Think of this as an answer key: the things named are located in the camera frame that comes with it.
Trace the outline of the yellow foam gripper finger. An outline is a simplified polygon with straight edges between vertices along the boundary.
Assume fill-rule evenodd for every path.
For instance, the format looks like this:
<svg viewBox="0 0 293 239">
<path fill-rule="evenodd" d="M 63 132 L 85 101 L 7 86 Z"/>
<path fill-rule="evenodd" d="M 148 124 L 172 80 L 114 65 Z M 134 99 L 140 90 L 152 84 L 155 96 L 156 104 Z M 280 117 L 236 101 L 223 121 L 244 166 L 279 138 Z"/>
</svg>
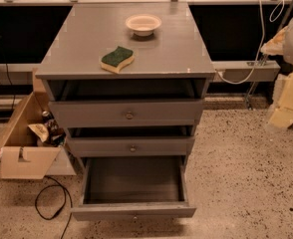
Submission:
<svg viewBox="0 0 293 239">
<path fill-rule="evenodd" d="M 275 81 L 268 123 L 277 128 L 288 128 L 293 124 L 293 72 L 288 76 L 279 74 Z"/>
</svg>

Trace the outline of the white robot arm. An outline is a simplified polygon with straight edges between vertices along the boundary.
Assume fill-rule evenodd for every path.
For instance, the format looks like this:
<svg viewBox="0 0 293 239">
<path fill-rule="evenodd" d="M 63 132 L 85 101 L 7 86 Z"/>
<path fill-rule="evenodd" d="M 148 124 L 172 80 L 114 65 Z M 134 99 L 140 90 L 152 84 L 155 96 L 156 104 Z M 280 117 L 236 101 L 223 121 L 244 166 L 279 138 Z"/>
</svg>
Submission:
<svg viewBox="0 0 293 239">
<path fill-rule="evenodd" d="M 293 65 L 293 18 L 283 38 L 283 58 Z M 278 128 L 293 124 L 293 73 L 279 75 L 274 86 L 273 104 L 269 109 L 268 123 Z"/>
</svg>

